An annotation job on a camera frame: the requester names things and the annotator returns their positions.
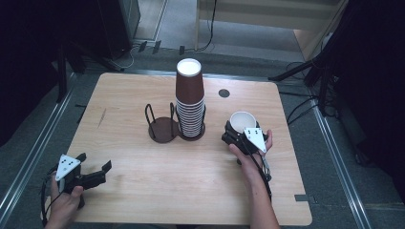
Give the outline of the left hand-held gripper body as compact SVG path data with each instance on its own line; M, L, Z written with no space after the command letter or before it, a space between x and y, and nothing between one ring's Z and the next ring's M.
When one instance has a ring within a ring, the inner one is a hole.
M67 155L60 157L55 174L59 193L70 194L75 186L82 186L84 190L88 190L106 182L107 173L102 170L83 175L81 163L76 157Z

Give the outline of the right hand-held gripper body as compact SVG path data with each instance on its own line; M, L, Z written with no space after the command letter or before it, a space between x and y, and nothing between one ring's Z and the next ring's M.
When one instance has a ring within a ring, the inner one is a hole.
M266 152L266 135L261 128L244 128L240 133L226 130L222 135L226 144L234 144L245 155Z

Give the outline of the stack of brown paper cups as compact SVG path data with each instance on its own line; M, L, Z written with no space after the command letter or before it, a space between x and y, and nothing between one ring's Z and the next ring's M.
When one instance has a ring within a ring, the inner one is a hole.
M196 59L184 58L177 64L176 113L183 138L198 139L203 134L203 74Z

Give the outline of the black wire cup holder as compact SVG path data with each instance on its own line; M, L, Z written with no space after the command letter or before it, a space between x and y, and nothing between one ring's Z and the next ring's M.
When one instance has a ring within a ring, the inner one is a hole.
M162 116L155 118L152 105L147 104L144 109L145 118L148 123L149 136L158 143L168 143L179 136L186 141L196 141L203 137L205 133L204 120L201 122L201 130L196 136L187 136L181 128L181 119L174 119L178 114L175 105L170 103L170 116Z

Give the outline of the person's right hand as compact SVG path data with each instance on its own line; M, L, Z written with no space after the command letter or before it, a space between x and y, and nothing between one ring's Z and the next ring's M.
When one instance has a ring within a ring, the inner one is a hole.
M235 144L228 146L229 151L241 162L242 172L247 186L262 180L260 170L263 167L263 158L266 156L266 152L272 147L272 131L268 130L266 134L266 150L264 152L262 150L256 150L251 155L245 155Z

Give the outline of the person's left hand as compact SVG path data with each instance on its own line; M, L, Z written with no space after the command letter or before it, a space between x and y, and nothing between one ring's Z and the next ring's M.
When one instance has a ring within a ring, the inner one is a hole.
M51 185L53 203L47 224L70 226L75 220L80 197L83 192L82 186L75 186L70 194L59 193L57 182L53 180Z

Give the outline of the black tape strip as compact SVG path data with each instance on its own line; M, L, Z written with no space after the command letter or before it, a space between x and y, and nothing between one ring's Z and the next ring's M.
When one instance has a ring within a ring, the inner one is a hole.
M295 200L297 202L307 202L308 204L317 204L317 200L311 195L295 195Z

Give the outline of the black tripod stand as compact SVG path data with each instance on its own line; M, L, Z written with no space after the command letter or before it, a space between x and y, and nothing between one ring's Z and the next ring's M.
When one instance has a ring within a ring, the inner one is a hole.
M305 70L309 70L304 77L304 83L307 87L313 87L317 82L320 82L318 93L318 106L319 111L323 116L327 115L327 92L329 81L332 78L330 65L325 60L322 53L313 57L311 60L300 64L291 70L281 73L277 76L270 76L269 81L283 81L298 73L302 73Z

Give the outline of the dark curtain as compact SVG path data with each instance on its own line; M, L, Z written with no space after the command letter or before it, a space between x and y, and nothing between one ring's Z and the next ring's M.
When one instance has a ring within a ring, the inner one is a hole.
M361 131L354 146L405 204L405 0L349 0L333 38L335 90Z
M58 85L58 51L73 50L92 0L0 0L0 147Z

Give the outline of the black cabinet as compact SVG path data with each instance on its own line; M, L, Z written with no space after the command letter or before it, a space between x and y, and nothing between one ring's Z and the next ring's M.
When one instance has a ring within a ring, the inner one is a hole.
M139 0L96 1L107 42L107 57L118 59L133 47L140 20Z

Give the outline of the metal floor rail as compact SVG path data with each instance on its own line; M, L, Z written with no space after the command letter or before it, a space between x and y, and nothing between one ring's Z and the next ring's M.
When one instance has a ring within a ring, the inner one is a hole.
M313 109L316 121L322 133L322 136L326 142L327 148L330 152L330 157L336 171L337 176L339 177L340 184L345 193L347 202L351 209L354 221L358 229L373 229L370 222L369 216L366 212L364 204L359 196L357 189L352 181L350 173L347 169L347 166L343 160L343 157L340 154L339 147L335 141L335 138L330 129L328 121L322 116L320 110L315 107Z
M79 74L68 76L68 91L56 102L51 90L22 123L10 141L0 147L0 227L7 224L12 212L46 151L75 89Z

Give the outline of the white furniture frame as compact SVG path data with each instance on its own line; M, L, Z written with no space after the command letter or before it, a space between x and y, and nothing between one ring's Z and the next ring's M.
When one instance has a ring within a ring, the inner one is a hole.
M195 44L199 23L210 19L294 30L302 54L309 58L339 20L349 0L197 0Z

